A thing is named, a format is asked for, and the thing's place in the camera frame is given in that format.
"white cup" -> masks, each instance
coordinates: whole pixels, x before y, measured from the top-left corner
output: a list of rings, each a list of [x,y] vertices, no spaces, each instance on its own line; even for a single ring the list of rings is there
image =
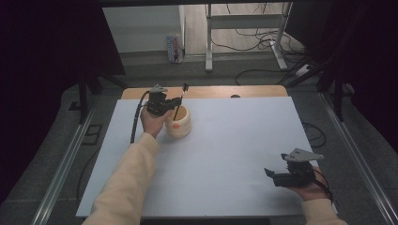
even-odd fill
[[[183,138],[187,136],[192,129],[191,112],[185,106],[179,106],[177,115],[176,109],[173,114],[169,116],[165,122],[167,133],[174,138]]]

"white table surface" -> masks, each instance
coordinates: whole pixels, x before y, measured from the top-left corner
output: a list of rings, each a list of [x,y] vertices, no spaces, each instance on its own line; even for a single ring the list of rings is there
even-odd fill
[[[87,217],[130,144],[138,100],[119,100],[77,217]],[[312,151],[290,97],[183,100],[192,131],[158,135],[157,169],[143,218],[271,217],[301,214],[299,196],[275,187],[264,168],[287,173],[281,153]],[[136,140],[142,133],[141,121]]]

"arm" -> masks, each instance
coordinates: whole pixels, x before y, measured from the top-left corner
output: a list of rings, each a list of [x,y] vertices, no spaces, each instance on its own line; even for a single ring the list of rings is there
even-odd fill
[[[170,114],[171,111],[162,117],[155,117],[146,109],[142,110],[144,134],[138,142],[129,146],[119,160],[113,174],[94,201],[91,215],[84,225],[140,224],[146,189],[153,176],[155,156],[159,151],[155,138]]]
[[[325,179],[316,172],[316,179],[323,184],[326,184]],[[307,225],[346,225],[346,223],[339,219],[334,212],[328,195],[318,185],[311,183],[306,187],[288,187],[295,191],[301,199],[304,216],[307,220]]]

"aluminum rail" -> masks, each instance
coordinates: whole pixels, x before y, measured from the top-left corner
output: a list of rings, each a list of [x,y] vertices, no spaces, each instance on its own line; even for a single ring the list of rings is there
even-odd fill
[[[64,157],[62,158],[58,166],[58,169],[55,172],[53,180],[50,183],[49,187],[47,188],[47,191],[41,201],[41,204],[38,207],[38,211],[36,212],[32,220],[31,223],[32,225],[47,224],[50,214],[54,209],[59,193],[61,192],[65,180],[67,179],[73,160],[75,159],[80,144],[82,143],[84,134],[88,128],[88,125],[90,124],[91,118],[93,117],[98,101],[99,97],[97,96],[92,97],[91,107],[88,111],[88,115],[85,118],[85,120],[76,129],[76,133],[69,144],[68,150],[65,153]]]
[[[366,187],[369,189],[369,192],[374,198],[375,203],[377,204],[377,207],[379,208],[387,224],[398,225],[398,217],[389,197],[387,196],[383,187],[381,187],[378,183],[375,175],[372,173],[372,170],[360,152],[360,149],[356,145],[344,122],[341,122],[334,113],[333,104],[331,103],[328,94],[319,93],[319,96],[325,104],[325,108],[327,109],[329,116],[337,129],[337,132],[342,137],[348,153],[353,159],[354,164],[357,166],[360,176],[365,182]]]

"cable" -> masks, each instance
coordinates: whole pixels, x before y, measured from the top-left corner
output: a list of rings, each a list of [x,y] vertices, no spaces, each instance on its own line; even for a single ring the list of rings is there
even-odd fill
[[[143,107],[143,105],[142,105],[143,100],[148,93],[149,93],[149,91],[145,91],[144,94],[141,96],[140,103],[138,103],[137,110],[135,111],[134,123],[132,125],[132,132],[131,132],[131,139],[130,139],[131,143],[135,142],[135,131],[137,130],[138,117],[140,115],[141,107]]]
[[[91,160],[94,158],[94,156],[100,151],[100,148],[97,149],[92,155],[91,157],[88,159],[88,161],[85,163],[82,172],[80,173],[80,177],[79,177],[79,181],[77,182],[77,188],[76,188],[76,205],[80,204],[80,185],[82,183],[83,180],[83,175],[85,172],[85,169],[87,169],[88,164],[91,162]]]

